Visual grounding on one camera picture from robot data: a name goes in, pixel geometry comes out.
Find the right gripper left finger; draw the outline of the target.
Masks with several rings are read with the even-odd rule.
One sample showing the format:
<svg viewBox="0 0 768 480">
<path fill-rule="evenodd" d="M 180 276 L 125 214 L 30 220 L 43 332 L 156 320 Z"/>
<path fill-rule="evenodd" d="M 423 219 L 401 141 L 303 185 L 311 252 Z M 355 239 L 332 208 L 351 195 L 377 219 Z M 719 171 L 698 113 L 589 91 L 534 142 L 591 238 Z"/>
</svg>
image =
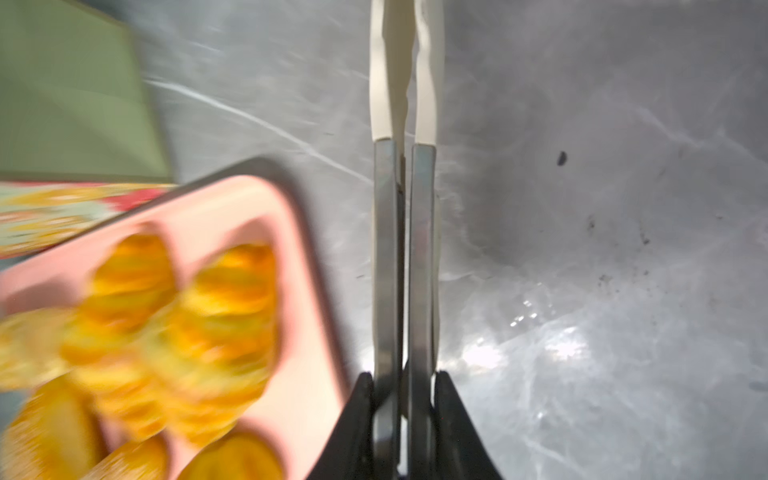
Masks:
<svg viewBox="0 0 768 480">
<path fill-rule="evenodd" d="M 361 373 L 307 480 L 368 480 L 372 473 L 373 377 Z"/>
</svg>

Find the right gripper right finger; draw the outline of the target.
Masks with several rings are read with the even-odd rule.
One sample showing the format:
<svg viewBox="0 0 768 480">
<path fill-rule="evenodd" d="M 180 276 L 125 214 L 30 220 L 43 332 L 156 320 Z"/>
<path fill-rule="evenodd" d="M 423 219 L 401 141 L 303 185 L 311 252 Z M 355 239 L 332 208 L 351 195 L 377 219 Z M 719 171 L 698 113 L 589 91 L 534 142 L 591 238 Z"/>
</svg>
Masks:
<svg viewBox="0 0 768 480">
<path fill-rule="evenodd" d="M 435 377 L 434 424 L 439 479 L 502 480 L 446 371 Z"/>
</svg>

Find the round ridged fake bread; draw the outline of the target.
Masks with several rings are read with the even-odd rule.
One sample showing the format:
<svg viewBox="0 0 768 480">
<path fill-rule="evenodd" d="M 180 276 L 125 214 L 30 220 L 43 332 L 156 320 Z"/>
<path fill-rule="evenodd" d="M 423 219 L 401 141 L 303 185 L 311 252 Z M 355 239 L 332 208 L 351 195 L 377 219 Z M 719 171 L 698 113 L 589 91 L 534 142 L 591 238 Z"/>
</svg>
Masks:
<svg viewBox="0 0 768 480">
<path fill-rule="evenodd" d="M 285 479 L 279 455 L 269 442 L 237 431 L 203 448 L 179 473 L 179 480 Z"/>
</svg>

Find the metal tongs with white tips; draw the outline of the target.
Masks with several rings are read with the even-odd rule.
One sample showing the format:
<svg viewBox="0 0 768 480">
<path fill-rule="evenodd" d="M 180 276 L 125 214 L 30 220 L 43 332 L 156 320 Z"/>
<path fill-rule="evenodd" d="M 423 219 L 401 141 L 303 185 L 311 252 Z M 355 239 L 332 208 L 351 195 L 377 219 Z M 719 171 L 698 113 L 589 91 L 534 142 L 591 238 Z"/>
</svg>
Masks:
<svg viewBox="0 0 768 480">
<path fill-rule="evenodd" d="M 435 192 L 445 63 L 440 1 L 370 5 L 374 149 L 372 475 L 437 475 L 432 382 L 439 345 Z"/>
</svg>

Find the landscape print paper bag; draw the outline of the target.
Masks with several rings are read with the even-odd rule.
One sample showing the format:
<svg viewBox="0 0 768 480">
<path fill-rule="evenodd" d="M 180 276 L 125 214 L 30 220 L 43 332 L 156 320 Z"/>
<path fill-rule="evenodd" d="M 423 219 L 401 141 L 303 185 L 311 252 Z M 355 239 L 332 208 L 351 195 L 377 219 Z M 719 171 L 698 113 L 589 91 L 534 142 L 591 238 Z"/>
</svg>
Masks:
<svg viewBox="0 0 768 480">
<path fill-rule="evenodd" d="M 128 26 L 80 1 L 1 5 L 1 254 L 30 255 L 173 181 Z"/>
</svg>

